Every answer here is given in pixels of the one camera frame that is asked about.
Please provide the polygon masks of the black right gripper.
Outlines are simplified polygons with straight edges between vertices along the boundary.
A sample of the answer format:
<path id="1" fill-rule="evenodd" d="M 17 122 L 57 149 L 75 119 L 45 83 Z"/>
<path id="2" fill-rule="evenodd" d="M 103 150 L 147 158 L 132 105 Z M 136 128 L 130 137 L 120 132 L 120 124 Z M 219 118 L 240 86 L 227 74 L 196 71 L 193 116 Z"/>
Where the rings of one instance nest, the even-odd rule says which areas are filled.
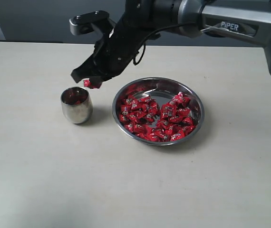
<path id="1" fill-rule="evenodd" d="M 93 59 L 73 69 L 71 77 L 75 83 L 89 78 L 92 84 L 102 84 L 120 75 L 152 31 L 152 28 L 134 27 L 123 15 Z"/>

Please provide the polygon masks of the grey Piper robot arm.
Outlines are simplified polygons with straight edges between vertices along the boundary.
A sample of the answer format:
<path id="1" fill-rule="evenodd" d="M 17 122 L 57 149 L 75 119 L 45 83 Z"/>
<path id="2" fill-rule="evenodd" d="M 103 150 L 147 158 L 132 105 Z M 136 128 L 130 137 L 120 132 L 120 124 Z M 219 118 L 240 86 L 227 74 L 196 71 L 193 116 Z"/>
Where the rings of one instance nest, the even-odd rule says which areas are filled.
<path id="1" fill-rule="evenodd" d="M 139 49 L 161 31 L 196 38 L 233 38 L 264 49 L 271 75 L 271 0 L 127 0 L 125 12 L 113 22 L 103 10 L 70 19 L 73 35 L 98 32 L 93 54 L 71 72 L 75 82 L 89 79 L 95 87 L 139 64 Z"/>

